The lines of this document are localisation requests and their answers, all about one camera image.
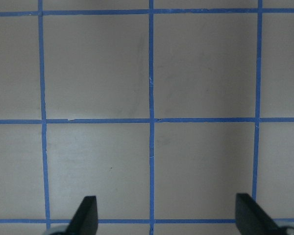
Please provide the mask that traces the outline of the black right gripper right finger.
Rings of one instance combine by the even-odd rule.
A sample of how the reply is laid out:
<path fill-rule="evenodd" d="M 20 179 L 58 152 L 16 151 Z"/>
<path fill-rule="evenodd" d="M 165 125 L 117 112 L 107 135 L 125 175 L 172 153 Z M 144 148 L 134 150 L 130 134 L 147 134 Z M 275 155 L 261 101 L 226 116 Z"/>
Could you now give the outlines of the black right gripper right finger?
<path fill-rule="evenodd" d="M 247 193 L 237 193 L 235 224 L 241 235 L 281 235 L 280 227 Z"/>

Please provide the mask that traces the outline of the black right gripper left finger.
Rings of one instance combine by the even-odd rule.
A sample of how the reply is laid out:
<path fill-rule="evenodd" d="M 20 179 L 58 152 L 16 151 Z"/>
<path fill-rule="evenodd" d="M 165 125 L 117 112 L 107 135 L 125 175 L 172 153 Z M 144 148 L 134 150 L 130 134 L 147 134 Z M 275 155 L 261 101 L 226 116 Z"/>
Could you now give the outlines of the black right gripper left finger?
<path fill-rule="evenodd" d="M 96 196 L 85 196 L 69 223 L 67 235 L 95 235 L 98 230 Z"/>

